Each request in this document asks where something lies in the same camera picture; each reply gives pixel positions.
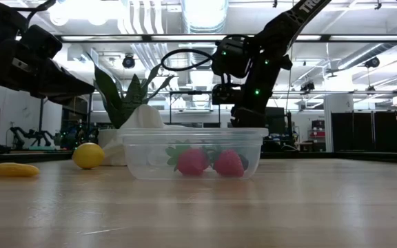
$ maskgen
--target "yellow lemon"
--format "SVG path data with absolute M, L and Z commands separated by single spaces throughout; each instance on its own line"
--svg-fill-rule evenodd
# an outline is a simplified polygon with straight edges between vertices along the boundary
M 33 165 L 0 163 L 0 176 L 36 176 L 39 169 Z
M 92 169 L 101 165 L 104 156 L 100 146 L 94 143 L 85 143 L 74 151 L 73 161 L 82 169 Z

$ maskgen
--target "ceiling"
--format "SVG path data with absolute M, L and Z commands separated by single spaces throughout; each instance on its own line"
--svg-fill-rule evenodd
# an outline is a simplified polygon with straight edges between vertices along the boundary
M 85 0 L 67 0 L 67 1 L 85 1 Z M 209 18 L 209 8 L 206 3 L 211 3 L 211 0 L 195 0 L 201 1 L 204 8 L 197 8 L 197 12 L 203 15 L 203 18 Z M 22 0 L 1 0 L 9 6 L 26 7 L 37 6 L 43 1 L 22 1 Z M 120 1 L 97 1 L 86 0 L 87 3 L 81 6 L 81 9 L 67 9 L 67 14 L 70 15 L 70 20 L 65 25 L 54 25 L 50 20 L 50 12 L 40 12 L 36 14 L 32 20 L 32 24 L 40 25 L 48 32 L 53 34 L 120 34 L 118 29 L 117 18 L 130 18 L 134 17 L 135 3 L 140 3 L 140 24 L 141 29 L 146 30 L 144 27 L 144 2 L 145 1 L 132 1 L 131 13 L 129 17 L 126 14 L 118 11 L 123 6 Z M 151 5 L 151 25 L 155 30 L 155 1 L 149 1 Z M 273 1 L 261 0 L 229 0 L 229 7 L 225 19 L 224 33 L 231 34 L 255 34 L 263 29 L 265 24 L 273 19 L 275 16 L 284 12 L 292 7 L 292 0 L 278 0 L 278 7 L 272 7 Z M 375 10 L 376 0 L 332 0 L 332 2 L 322 11 L 315 19 L 313 19 L 303 30 L 304 34 L 393 34 L 392 30 L 397 27 L 397 1 L 382 0 L 383 7 Z M 93 8 L 88 8 L 90 4 L 96 4 Z M 93 25 L 87 19 L 71 19 L 73 15 L 78 15 L 79 12 L 87 13 L 87 17 L 98 17 L 101 15 L 108 18 L 103 25 Z M 162 0 L 161 2 L 161 24 L 164 33 L 166 34 L 182 34 L 183 19 L 181 12 L 180 0 Z M 167 49 L 169 51 L 178 49 L 179 46 L 184 44 L 169 43 Z M 365 47 L 366 43 L 296 43 L 289 51 L 292 56 L 294 67 L 292 70 L 280 73 L 276 82 L 274 90 L 288 90 L 289 87 L 299 90 L 301 83 L 308 80 L 301 78 L 308 71 L 316 65 L 323 64 L 328 68 L 329 61 L 339 61 L 346 56 L 353 54 L 355 51 Z M 100 55 L 100 63 L 103 67 L 115 74 L 118 78 L 123 80 L 124 88 L 127 87 L 129 79 L 133 74 L 137 74 L 140 78 L 145 76 L 145 68 L 140 62 L 140 58 L 134 55 L 136 59 L 136 67 L 133 69 L 124 69 L 121 61 L 125 53 L 133 53 L 131 44 L 129 43 L 84 43 L 81 44 L 85 51 L 91 49 L 96 50 Z M 160 56 L 152 49 L 153 55 L 158 61 Z M 352 87 L 354 89 L 364 90 L 368 87 L 369 83 L 379 82 L 385 79 L 397 77 L 397 46 L 378 55 L 381 65 L 376 69 L 364 67 L 354 67 L 352 69 L 340 72 L 341 76 L 353 79 Z M 67 67 L 71 72 L 75 73 L 78 77 L 85 79 L 87 82 L 92 82 L 93 69 L 92 65 L 78 65 L 78 61 L 66 61 L 55 58 L 64 67 Z M 188 62 L 186 54 L 180 54 L 172 59 L 175 66 L 185 66 Z M 178 86 L 190 85 L 191 78 L 187 72 L 178 73 Z M 323 73 L 314 76 L 317 90 L 325 88 L 326 82 L 330 80 Z M 219 77 L 214 77 L 213 80 L 202 82 L 207 85 L 208 89 L 212 84 L 219 83 Z M 243 83 L 244 79 L 234 79 L 235 83 Z M 397 81 L 384 84 L 382 87 L 376 88 L 377 90 L 395 90 L 397 89 Z

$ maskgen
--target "table surface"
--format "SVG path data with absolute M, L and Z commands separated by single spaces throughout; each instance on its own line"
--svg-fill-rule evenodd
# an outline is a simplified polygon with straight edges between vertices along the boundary
M 397 247 L 397 165 L 262 161 L 250 180 L 36 164 L 0 178 L 0 247 Z

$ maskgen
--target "strawberry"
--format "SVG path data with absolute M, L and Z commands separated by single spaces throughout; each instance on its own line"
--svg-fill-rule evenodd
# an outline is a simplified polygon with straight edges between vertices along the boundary
M 214 163 L 214 169 L 221 176 L 242 177 L 245 173 L 240 156 L 232 149 L 227 149 L 220 153 Z
M 179 170 L 185 176 L 200 176 L 210 165 L 207 154 L 201 148 L 191 148 L 189 141 L 176 142 L 175 147 L 166 149 L 171 156 L 168 165 L 175 165 L 174 171 Z

